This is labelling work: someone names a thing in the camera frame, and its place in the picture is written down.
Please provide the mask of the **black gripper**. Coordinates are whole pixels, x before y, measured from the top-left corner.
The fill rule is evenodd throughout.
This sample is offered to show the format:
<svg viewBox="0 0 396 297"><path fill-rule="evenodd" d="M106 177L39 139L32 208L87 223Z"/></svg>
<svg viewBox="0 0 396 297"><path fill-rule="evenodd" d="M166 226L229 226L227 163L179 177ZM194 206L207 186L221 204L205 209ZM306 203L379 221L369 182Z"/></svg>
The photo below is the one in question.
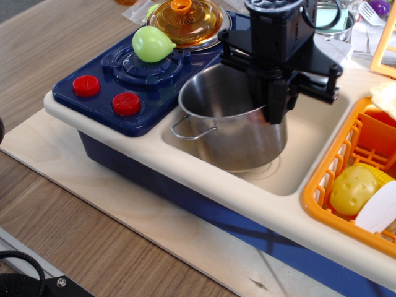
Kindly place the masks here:
<svg viewBox="0 0 396 297"><path fill-rule="evenodd" d="M322 60L313 63L317 1L245 1L250 30L222 30L222 63L247 73L255 108L266 108L270 124L280 124L295 107L299 93L333 103L342 68Z"/></svg>

